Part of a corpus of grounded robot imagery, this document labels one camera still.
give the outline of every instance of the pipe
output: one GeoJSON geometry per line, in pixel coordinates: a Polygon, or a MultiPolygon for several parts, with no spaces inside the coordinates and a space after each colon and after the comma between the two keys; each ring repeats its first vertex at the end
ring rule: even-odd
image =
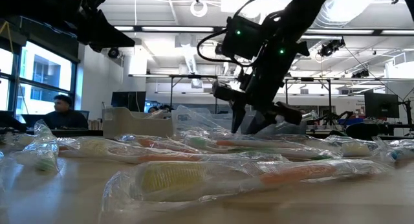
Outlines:
{"type": "Polygon", "coordinates": [[[373,1],[326,0],[312,27],[343,27],[359,16],[373,1]]]}

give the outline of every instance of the plastic packaging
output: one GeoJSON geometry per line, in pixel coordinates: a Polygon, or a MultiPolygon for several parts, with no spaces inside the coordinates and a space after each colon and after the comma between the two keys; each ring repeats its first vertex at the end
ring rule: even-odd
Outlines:
{"type": "Polygon", "coordinates": [[[52,134],[44,121],[34,125],[35,138],[23,151],[15,152],[14,157],[19,164],[33,166],[47,172],[57,172],[59,148],[57,138],[52,134]]]}
{"type": "Polygon", "coordinates": [[[132,146],[96,137],[80,137],[60,144],[68,146],[61,150],[63,157],[96,157],[120,162],[140,164],[151,161],[286,161],[277,153],[246,152],[228,155],[182,153],[156,148],[132,146]]]}
{"type": "Polygon", "coordinates": [[[387,141],[388,154],[396,161],[414,159],[414,140],[387,141]]]}
{"type": "Polygon", "coordinates": [[[167,113],[167,110],[158,110],[151,113],[146,118],[164,118],[164,113],[167,113]]]}
{"type": "Polygon", "coordinates": [[[312,162],[150,162],[115,174],[105,186],[101,222],[111,214],[137,223],[221,196],[277,188],[285,183],[348,175],[379,174],[383,164],[360,159],[312,162]]]}
{"type": "Polygon", "coordinates": [[[200,150],[189,147],[181,142],[162,137],[124,134],[115,137],[115,140],[127,144],[136,144],[144,148],[165,149],[183,153],[201,153],[200,150]]]}
{"type": "Polygon", "coordinates": [[[230,129],[219,125],[231,126],[224,124],[224,120],[217,121],[213,118],[207,109],[190,109],[180,105],[176,110],[171,112],[174,133],[177,136],[185,137],[187,134],[199,135],[203,137],[217,137],[233,135],[230,129]]]}
{"type": "Polygon", "coordinates": [[[260,151],[268,153],[280,153],[288,159],[295,160],[319,160],[339,159],[342,157],[341,149],[332,144],[318,140],[318,145],[312,146],[298,143],[304,137],[300,135],[280,136],[280,140],[210,140],[206,137],[187,136],[184,143],[188,146],[214,153],[234,153],[244,151],[260,151]]]}
{"type": "Polygon", "coordinates": [[[368,140],[358,140],[350,137],[331,135],[325,139],[342,148],[344,157],[369,157],[378,148],[378,144],[368,140]]]}

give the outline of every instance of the ceiling light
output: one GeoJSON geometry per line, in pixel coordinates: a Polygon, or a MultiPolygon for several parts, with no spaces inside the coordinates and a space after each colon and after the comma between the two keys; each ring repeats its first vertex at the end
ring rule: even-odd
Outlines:
{"type": "Polygon", "coordinates": [[[342,39],[341,36],[308,36],[304,35],[301,39],[342,39]]]}
{"type": "Polygon", "coordinates": [[[355,29],[308,29],[306,34],[337,34],[337,35],[353,35],[353,34],[372,34],[374,30],[355,30],[355,29]]]}
{"type": "Polygon", "coordinates": [[[144,32],[214,32],[213,27],[142,27],[144,32]]]}
{"type": "Polygon", "coordinates": [[[184,92],[186,95],[212,95],[213,93],[209,92],[184,92]]]}
{"type": "Polygon", "coordinates": [[[130,76],[137,78],[169,78],[169,75],[161,74],[130,74],[130,76]]]}
{"type": "Polygon", "coordinates": [[[217,78],[237,78],[237,76],[217,76],[217,78]]]}
{"type": "MultiPolygon", "coordinates": [[[[160,95],[170,95],[171,92],[154,92],[155,94],[160,94],[160,95]]],[[[182,92],[173,92],[173,94],[182,94],[182,92]]]]}
{"type": "Polygon", "coordinates": [[[120,31],[134,31],[134,27],[115,27],[115,29],[120,31]]]}
{"type": "Polygon", "coordinates": [[[391,35],[414,35],[414,30],[383,30],[381,34],[391,34],[391,35]]]}

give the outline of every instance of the table surface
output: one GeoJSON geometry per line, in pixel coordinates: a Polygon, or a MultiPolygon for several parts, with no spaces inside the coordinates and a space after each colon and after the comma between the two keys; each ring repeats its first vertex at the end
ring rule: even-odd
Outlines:
{"type": "MultiPolygon", "coordinates": [[[[59,158],[59,166],[60,172],[50,175],[8,163],[4,170],[8,210],[3,210],[0,223],[97,223],[106,182],[131,167],[75,158],[59,158]]],[[[376,176],[296,183],[228,197],[141,223],[411,223],[414,162],[396,168],[376,176]]]]}

